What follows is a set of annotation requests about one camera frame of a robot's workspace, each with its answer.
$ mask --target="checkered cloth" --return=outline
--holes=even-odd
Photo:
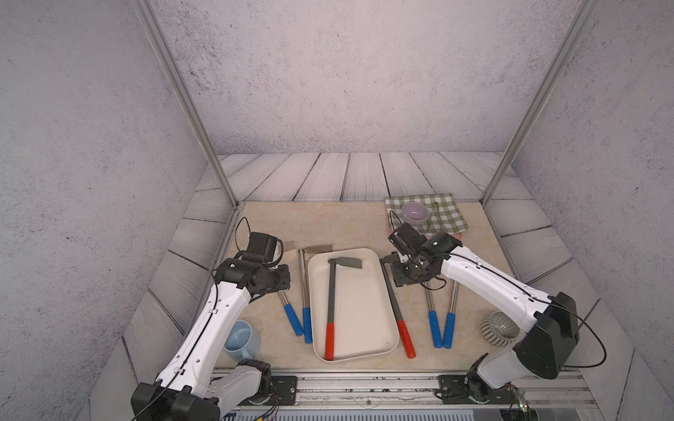
[[[458,206],[454,201],[454,196],[451,193],[446,195],[417,195],[417,196],[404,196],[404,197],[386,197],[384,199],[386,202],[386,220],[389,220],[389,211],[393,211],[398,215],[400,220],[402,220],[402,206],[410,201],[418,201],[423,203],[431,211],[430,224],[428,222],[423,225],[415,226],[419,234],[435,234],[440,231],[447,232],[449,234],[458,234],[459,232],[464,232],[468,229],[468,224],[463,218],[461,212],[459,212]],[[390,227],[391,230],[398,227],[398,219],[391,215],[393,219],[393,227]]]

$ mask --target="gray ribbed bowl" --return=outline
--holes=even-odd
[[[480,323],[480,331],[485,341],[499,348],[514,342],[520,334],[520,328],[501,311],[486,315]]]

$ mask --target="speckled wall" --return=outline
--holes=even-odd
[[[604,0],[515,163],[670,396],[673,117],[674,3]]]
[[[219,154],[505,149],[580,0],[152,0]]]
[[[0,418],[73,420],[206,166],[128,0],[0,2]]]

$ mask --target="rectangular tray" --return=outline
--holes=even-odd
[[[363,268],[337,266],[334,361],[324,359],[328,322],[328,259],[354,257]],[[396,348],[398,326],[388,298],[379,257],[370,249],[321,253],[309,260],[313,351],[328,364],[387,354]]]

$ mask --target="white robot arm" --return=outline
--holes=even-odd
[[[287,265],[278,265],[282,242],[252,232],[246,251],[218,266],[197,321],[152,385],[140,383],[131,396],[135,420],[219,421],[247,398],[270,394],[269,364],[244,360],[211,382],[213,367],[243,309],[263,295],[290,288]]]
[[[476,292],[526,332],[513,347],[485,354],[473,364],[466,376],[473,401],[486,403],[496,389],[526,375],[557,377],[579,340],[576,303],[571,297],[561,292],[549,296],[519,282],[444,232],[427,240],[403,224],[389,240],[400,258],[392,264],[397,286],[442,274]]]

